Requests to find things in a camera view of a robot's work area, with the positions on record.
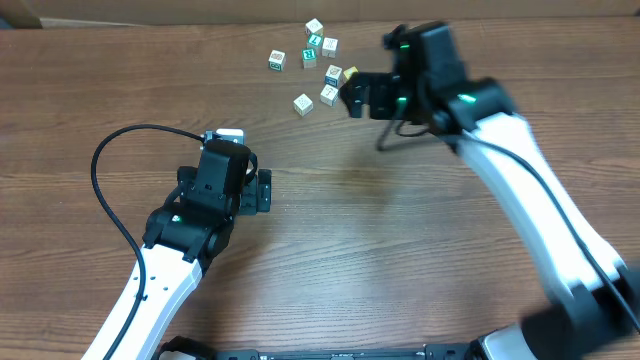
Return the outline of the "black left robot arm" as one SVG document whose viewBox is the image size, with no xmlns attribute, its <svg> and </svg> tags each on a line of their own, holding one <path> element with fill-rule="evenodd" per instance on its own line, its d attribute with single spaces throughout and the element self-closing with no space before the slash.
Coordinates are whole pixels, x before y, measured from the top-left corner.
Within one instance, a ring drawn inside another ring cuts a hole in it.
<svg viewBox="0 0 640 360">
<path fill-rule="evenodd" d="M 84 356 L 149 359 L 174 315 L 227 246 L 235 221 L 268 212 L 271 172 L 239 135 L 204 142 L 198 166 L 148 217 L 143 244 L 119 299 Z"/>
</svg>

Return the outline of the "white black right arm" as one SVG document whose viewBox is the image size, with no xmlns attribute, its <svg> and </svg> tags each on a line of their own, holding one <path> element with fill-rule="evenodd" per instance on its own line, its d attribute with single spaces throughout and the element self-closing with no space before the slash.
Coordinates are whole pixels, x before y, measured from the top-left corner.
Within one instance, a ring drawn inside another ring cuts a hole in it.
<svg viewBox="0 0 640 360">
<path fill-rule="evenodd" d="M 528 249 L 547 308 L 472 341 L 469 359 L 579 359 L 639 329 L 639 275 L 588 223 L 504 88 L 470 79 L 452 46 L 401 43 L 389 73 L 340 89 L 351 117 L 424 124 L 495 196 Z"/>
</svg>

